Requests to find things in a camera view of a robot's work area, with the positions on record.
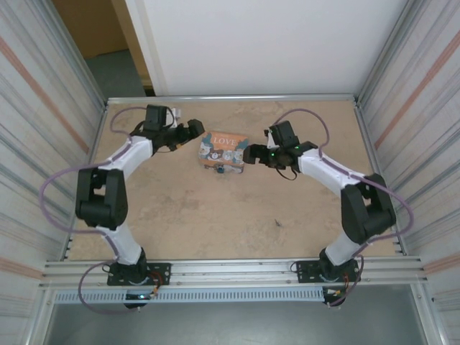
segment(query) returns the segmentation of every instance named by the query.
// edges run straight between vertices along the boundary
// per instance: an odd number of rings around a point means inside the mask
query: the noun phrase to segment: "small box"
[[[206,169],[215,169],[219,173],[242,173],[243,151],[248,144],[249,140],[244,135],[207,132],[201,140],[198,158]]]

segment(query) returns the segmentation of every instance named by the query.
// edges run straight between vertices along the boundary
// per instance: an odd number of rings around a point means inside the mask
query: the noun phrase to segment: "wooden tabletop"
[[[96,161],[110,156],[125,138],[112,134],[109,120],[131,106],[109,107]],[[250,143],[266,143],[264,129],[294,108],[319,113],[331,141],[325,153],[351,169],[370,173],[361,133],[350,101],[261,101],[168,103],[182,121],[199,119],[206,130],[245,134]],[[128,111],[116,128],[130,132],[144,111]],[[316,144],[321,124],[304,113],[288,118],[301,141]],[[264,165],[245,165],[242,174],[220,175],[198,162],[200,140],[144,162],[126,182],[128,222],[149,259],[246,259],[315,257],[342,231],[340,200],[318,181],[282,179]],[[394,255],[391,240],[368,248],[368,256]],[[69,259],[112,257],[99,236],[77,235]]]

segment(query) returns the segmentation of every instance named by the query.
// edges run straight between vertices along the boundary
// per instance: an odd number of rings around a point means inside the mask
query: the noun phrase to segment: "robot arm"
[[[107,159],[109,164],[78,172],[75,214],[88,226],[105,233],[116,245],[119,257],[111,272],[119,272],[120,281],[142,283],[147,274],[145,253],[134,240],[126,221],[125,181],[159,148],[174,151],[204,133],[198,120],[190,120],[188,127],[178,124],[177,120],[176,110],[147,106],[145,120],[131,133],[131,139]]]
[[[320,253],[323,276],[335,279],[353,259],[353,254],[371,237],[395,224],[390,197],[379,189],[351,176],[372,180],[385,186],[382,176],[365,176],[335,162],[311,142],[299,143],[288,121],[273,125],[265,132],[268,144],[253,144],[244,151],[244,161],[259,163],[315,178],[341,199],[341,222],[344,232]]]

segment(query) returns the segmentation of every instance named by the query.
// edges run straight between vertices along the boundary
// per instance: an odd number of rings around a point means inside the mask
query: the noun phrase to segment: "corrugated metal wall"
[[[40,213],[52,173],[88,160],[104,112],[47,1],[0,2],[0,344],[18,344],[46,260],[67,236]],[[54,183],[47,204],[69,223],[75,175]]]
[[[379,167],[415,211],[419,254],[453,344],[460,341],[460,1],[415,1],[408,28],[362,95]],[[407,221],[398,209],[401,225]]]

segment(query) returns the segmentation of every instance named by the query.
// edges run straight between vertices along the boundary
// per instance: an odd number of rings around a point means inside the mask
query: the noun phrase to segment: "doorway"
[[[104,98],[154,96],[124,0],[52,0]]]

